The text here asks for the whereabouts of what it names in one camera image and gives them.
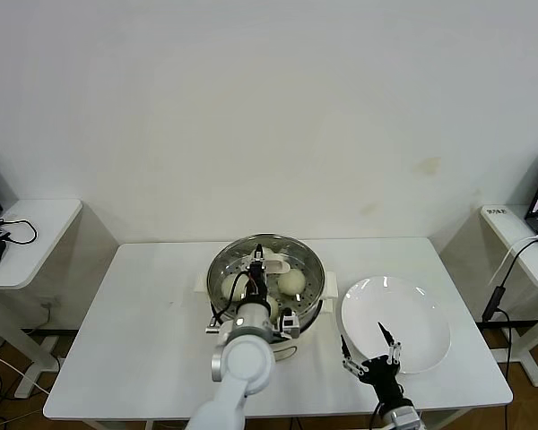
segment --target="white plate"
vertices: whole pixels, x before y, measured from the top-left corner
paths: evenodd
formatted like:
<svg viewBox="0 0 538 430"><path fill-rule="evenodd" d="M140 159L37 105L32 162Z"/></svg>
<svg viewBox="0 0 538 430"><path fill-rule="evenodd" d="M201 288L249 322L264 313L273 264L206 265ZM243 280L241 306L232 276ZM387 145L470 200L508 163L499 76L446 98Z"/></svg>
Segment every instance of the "white plate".
<svg viewBox="0 0 538 430"><path fill-rule="evenodd" d="M391 276L364 279L345 294L344 329L366 358L388 353L378 323L401 342L401 372L436 366L450 349L450 327L440 308L412 282Z"/></svg>

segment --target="white wall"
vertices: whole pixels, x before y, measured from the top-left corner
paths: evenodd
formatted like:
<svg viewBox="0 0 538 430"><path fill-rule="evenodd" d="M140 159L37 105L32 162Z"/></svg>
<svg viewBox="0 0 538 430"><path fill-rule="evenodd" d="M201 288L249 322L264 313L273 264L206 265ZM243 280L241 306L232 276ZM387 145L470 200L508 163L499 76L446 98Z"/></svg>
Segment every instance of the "white wall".
<svg viewBox="0 0 538 430"><path fill-rule="evenodd" d="M429 236L474 310L469 216L538 179L538 0L2 0L0 172L120 243Z"/></svg>

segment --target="white cable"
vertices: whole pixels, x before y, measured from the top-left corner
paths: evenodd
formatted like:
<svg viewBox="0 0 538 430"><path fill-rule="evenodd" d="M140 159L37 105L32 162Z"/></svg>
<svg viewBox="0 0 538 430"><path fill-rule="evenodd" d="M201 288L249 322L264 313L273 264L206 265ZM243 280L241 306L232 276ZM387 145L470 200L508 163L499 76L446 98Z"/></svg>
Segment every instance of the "white cable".
<svg viewBox="0 0 538 430"><path fill-rule="evenodd" d="M27 416L32 415L32 414L37 414L38 412L41 412L41 411L42 411L41 408L40 408L40 409L36 409L36 410L32 410L31 412L28 412L27 414L24 414L24 415L20 415L19 417L12 418L12 419L9 419L9 420L7 420L7 421L2 421L2 422L0 423L0 426L3 426L3 425L6 424L6 423L12 423L13 421L17 421L17 420L22 419L22 418L26 418Z"/></svg>
<svg viewBox="0 0 538 430"><path fill-rule="evenodd" d="M512 250L514 248L516 248L518 245L520 245L521 243L523 243L525 240L534 240L534 239L538 239L538 235L536 236L530 236L530 237L525 237L523 239L520 239L518 241L516 241L512 246L510 246L506 252L506 255L504 255L504 258L502 259L502 262L500 263L499 267L496 269L496 271L494 272L494 274L492 275L492 278L490 278L488 284L486 284L486 287L489 287L490 284L494 281L494 279L496 278L496 276L499 274L500 270L502 269L502 266L504 266L504 263L506 262L506 260L508 259L508 257L510 256L510 254L512 253Z"/></svg>
<svg viewBox="0 0 538 430"><path fill-rule="evenodd" d="M21 375L22 378L26 379L28 382L30 382L32 385L34 385L36 388L39 388L41 391L45 392L47 395L49 395L49 391L46 391L44 390L42 387L40 387L39 385L37 385L35 382L33 382L28 376L26 376L25 374L23 374L22 372L20 372L17 368L15 368L13 365L11 365L10 363L4 361L2 358L0 358L0 361L2 363L4 363L5 365L7 365L8 367L10 367L12 370L14 370L14 372L16 372L17 374Z"/></svg>

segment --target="wooden floor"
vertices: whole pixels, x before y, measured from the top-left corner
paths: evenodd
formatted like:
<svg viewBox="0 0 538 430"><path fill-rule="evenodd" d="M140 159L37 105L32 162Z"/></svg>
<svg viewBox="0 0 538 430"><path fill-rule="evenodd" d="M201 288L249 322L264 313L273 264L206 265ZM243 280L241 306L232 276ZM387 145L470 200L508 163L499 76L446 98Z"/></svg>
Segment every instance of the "wooden floor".
<svg viewBox="0 0 538 430"><path fill-rule="evenodd" d="M492 348L505 346L506 342L499 331L487 332L486 340ZM56 347L56 353L64 356L70 348L72 339L61 338ZM538 347L533 351L533 355L538 363ZM30 363L14 348L4 344L0 348L0 357L7 360L19 369L24 369ZM2 393L17 381L17 374L0 363L0 375L2 375L4 387ZM39 383L47 388L54 382L53 374L45 374ZM510 385L514 391L514 401L508 408L509 428L511 430L538 430L538 388L534 388L522 370L520 365L513 364L510 367ZM15 390L14 385L8 391L7 397L12 397ZM90 427L81 422L50 421L43 417L41 408L44 405L46 395L36 394L29 400L0 402L0 417L11 419L20 415L38 411L12 423L8 423L9 430L87 430ZM368 428L368 418L358 417L303 417L300 419L302 428L315 430L334 430L350 428ZM247 430L288 430L291 421L288 418L279 419L252 419L247 422ZM184 423L164 422L156 423L155 429L183 428ZM132 430L143 429L143 423L130 423ZM481 408L468 412L463 417L457 419L446 430L502 430L504 428L503 408ZM297 422L293 423L294 430L300 430Z"/></svg>

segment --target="stain on wall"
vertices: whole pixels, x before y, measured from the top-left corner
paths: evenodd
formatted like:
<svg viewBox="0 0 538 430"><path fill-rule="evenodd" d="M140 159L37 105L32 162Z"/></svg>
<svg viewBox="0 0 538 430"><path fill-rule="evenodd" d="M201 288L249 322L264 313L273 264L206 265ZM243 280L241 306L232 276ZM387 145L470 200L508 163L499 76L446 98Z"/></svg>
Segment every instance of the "stain on wall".
<svg viewBox="0 0 538 430"><path fill-rule="evenodd" d="M429 157L416 164L412 171L425 176L435 176L440 170L441 161L441 157Z"/></svg>
<svg viewBox="0 0 538 430"><path fill-rule="evenodd" d="M381 202L379 202L379 201L371 202L371 203L367 203L367 204L360 210L360 214L361 214L363 217L368 217L369 215L372 215L374 212L378 211L378 209L380 208L380 205L381 205Z"/></svg>

